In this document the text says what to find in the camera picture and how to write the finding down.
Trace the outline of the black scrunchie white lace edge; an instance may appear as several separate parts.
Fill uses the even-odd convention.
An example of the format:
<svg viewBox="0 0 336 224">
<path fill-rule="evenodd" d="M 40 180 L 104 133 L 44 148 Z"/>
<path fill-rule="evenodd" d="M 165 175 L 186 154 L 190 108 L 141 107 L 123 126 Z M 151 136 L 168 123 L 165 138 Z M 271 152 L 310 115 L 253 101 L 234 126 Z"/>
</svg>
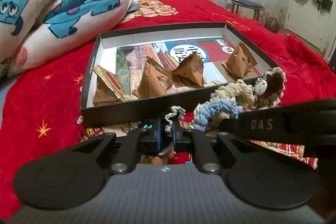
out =
<svg viewBox="0 0 336 224">
<path fill-rule="evenodd" d="M 183 120 L 186 114 L 186 110 L 181 106 L 171 106 L 170 112 L 165 115 L 165 121 L 167 125 L 165 125 L 165 132 L 170 133 L 173 127 L 173 119 L 177 118 L 177 120 Z"/>
</svg>

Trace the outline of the brown triangular snack packet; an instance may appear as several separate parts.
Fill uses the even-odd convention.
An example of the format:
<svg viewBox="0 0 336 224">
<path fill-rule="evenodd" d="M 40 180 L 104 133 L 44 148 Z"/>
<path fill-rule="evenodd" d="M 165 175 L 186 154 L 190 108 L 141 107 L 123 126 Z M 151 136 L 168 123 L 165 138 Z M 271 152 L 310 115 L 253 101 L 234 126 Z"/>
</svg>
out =
<svg viewBox="0 0 336 224">
<path fill-rule="evenodd" d="M 203 60 L 196 53 L 192 53 L 183 59 L 171 74 L 173 76 L 184 77 L 199 87 L 203 87 L 205 84 L 203 69 Z"/>
<path fill-rule="evenodd" d="M 240 42 L 222 65 L 233 77 L 242 79 L 257 65 L 257 60 L 247 46 Z"/>
<path fill-rule="evenodd" d="M 93 97 L 94 106 L 125 101 L 118 76 L 100 65 L 95 65 L 93 71 L 97 76 L 96 92 Z"/>
<path fill-rule="evenodd" d="M 159 65 L 155 59 L 147 56 L 141 82 L 132 94 L 139 99 L 160 97 L 167 94 L 172 86 L 171 71 Z"/>
</svg>

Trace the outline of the teal small object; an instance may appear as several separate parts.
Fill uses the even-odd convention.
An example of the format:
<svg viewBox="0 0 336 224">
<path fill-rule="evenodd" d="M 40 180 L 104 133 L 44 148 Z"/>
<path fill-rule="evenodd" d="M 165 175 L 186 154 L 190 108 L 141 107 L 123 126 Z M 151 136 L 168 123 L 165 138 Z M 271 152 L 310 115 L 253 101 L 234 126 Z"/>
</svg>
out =
<svg viewBox="0 0 336 224">
<path fill-rule="evenodd" d="M 138 122 L 137 128 L 151 129 L 153 128 L 153 125 L 154 125 L 154 120 L 146 119 L 146 120 Z"/>
</svg>

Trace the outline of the blue crochet scrunchie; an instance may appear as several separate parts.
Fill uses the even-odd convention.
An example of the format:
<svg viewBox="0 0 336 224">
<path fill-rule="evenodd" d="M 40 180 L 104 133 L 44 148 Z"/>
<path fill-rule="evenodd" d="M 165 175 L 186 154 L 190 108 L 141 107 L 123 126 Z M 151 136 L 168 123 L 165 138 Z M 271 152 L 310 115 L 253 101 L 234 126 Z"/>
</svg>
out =
<svg viewBox="0 0 336 224">
<path fill-rule="evenodd" d="M 209 120 L 221 112 L 228 114 L 230 119 L 238 119 L 239 114 L 243 112 L 243 108 L 237 105 L 235 97 L 198 104 L 194 110 L 194 119 L 190 127 L 204 131 Z"/>
</svg>

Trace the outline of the brown crochet pouch lace trim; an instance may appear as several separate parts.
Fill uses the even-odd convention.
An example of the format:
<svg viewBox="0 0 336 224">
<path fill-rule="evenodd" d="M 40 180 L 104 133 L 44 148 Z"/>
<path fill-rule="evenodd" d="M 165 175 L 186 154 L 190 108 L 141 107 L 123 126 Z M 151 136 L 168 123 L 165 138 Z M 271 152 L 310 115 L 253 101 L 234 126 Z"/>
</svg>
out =
<svg viewBox="0 0 336 224">
<path fill-rule="evenodd" d="M 255 108 L 266 109 L 277 107 L 284 95 L 286 74 L 280 67 L 266 71 L 253 86 Z"/>
</svg>

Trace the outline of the black shallow cardboard box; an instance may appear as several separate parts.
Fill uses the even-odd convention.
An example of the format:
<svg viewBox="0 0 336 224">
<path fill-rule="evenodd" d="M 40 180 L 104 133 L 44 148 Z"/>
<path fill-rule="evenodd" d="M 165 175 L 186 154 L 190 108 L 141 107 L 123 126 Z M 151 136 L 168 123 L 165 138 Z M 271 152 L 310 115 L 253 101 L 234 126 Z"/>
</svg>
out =
<svg viewBox="0 0 336 224">
<path fill-rule="evenodd" d="M 161 116 L 170 106 L 193 110 L 207 101 L 221 84 L 234 80 L 224 67 L 234 49 L 243 43 L 256 60 L 256 65 L 244 77 L 248 84 L 276 67 L 255 43 L 227 23 L 182 23 L 131 28 L 100 34 L 91 52 L 84 77 L 80 111 L 88 127 L 111 126 Z M 165 95 L 139 99 L 133 95 L 142 78 L 147 61 L 152 59 L 168 71 L 175 70 L 189 55 L 203 61 L 202 87 L 186 86 L 177 79 Z M 98 65 L 116 75 L 123 89 L 122 102 L 98 102 Z"/>
</svg>

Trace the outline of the cream crochet scrunchie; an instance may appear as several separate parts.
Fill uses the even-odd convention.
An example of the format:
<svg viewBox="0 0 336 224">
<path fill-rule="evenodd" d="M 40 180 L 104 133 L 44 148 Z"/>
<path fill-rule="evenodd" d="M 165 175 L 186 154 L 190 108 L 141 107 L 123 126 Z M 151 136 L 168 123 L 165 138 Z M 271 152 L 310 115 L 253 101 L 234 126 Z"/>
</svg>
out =
<svg viewBox="0 0 336 224">
<path fill-rule="evenodd" d="M 210 95 L 210 102 L 221 99 L 235 99 L 237 105 L 241 106 L 244 110 L 253 110 L 256 108 L 256 98 L 252 85 L 246 84 L 243 80 L 221 85 Z"/>
</svg>

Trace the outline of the dark patterned ball on floor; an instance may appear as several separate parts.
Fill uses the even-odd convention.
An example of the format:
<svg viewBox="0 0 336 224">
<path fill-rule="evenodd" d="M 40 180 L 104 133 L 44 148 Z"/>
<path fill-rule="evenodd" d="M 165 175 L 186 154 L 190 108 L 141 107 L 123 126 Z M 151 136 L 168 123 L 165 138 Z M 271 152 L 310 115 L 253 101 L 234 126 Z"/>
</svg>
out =
<svg viewBox="0 0 336 224">
<path fill-rule="evenodd" d="M 275 17 L 270 17 L 266 20 L 264 27 L 270 32 L 277 34 L 280 30 L 280 23 Z"/>
</svg>

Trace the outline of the red plush blanket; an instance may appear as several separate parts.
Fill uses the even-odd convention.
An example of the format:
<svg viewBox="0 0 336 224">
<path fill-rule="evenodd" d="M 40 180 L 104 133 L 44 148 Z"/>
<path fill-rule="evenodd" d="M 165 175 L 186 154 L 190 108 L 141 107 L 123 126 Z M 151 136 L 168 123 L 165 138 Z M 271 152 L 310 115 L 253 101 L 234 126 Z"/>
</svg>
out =
<svg viewBox="0 0 336 224">
<path fill-rule="evenodd" d="M 146 1 L 163 6 L 154 16 L 137 15 L 119 30 L 159 24 L 225 22 L 254 42 L 286 73 L 282 105 L 335 96 L 335 74 L 325 60 L 294 35 L 274 34 L 261 23 L 244 19 L 209 0 Z M 93 44 L 23 73 L 6 95 L 1 124 L 1 218 L 21 205 L 13 178 L 30 160 L 77 144 L 84 129 L 80 115 L 80 87 Z"/>
</svg>

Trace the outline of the blue seat metal stool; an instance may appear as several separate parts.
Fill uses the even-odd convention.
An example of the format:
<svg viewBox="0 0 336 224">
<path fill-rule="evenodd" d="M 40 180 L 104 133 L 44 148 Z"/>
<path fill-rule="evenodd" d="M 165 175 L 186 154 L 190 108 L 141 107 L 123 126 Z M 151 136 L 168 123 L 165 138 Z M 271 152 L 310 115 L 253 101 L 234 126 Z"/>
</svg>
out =
<svg viewBox="0 0 336 224">
<path fill-rule="evenodd" d="M 253 19 L 255 21 L 259 20 L 260 12 L 264 9 L 263 5 L 249 0 L 231 0 L 231 3 L 231 12 L 236 14 L 238 14 L 240 7 L 253 10 Z"/>
</svg>

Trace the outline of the cartoon monster print quilt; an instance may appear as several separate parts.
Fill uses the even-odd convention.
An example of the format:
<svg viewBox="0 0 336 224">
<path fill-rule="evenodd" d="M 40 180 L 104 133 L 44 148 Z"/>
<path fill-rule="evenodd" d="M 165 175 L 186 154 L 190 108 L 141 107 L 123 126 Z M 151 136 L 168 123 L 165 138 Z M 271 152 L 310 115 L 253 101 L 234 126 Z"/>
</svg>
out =
<svg viewBox="0 0 336 224">
<path fill-rule="evenodd" d="M 89 42 L 139 0 L 1 0 L 1 78 L 37 68 Z"/>
</svg>

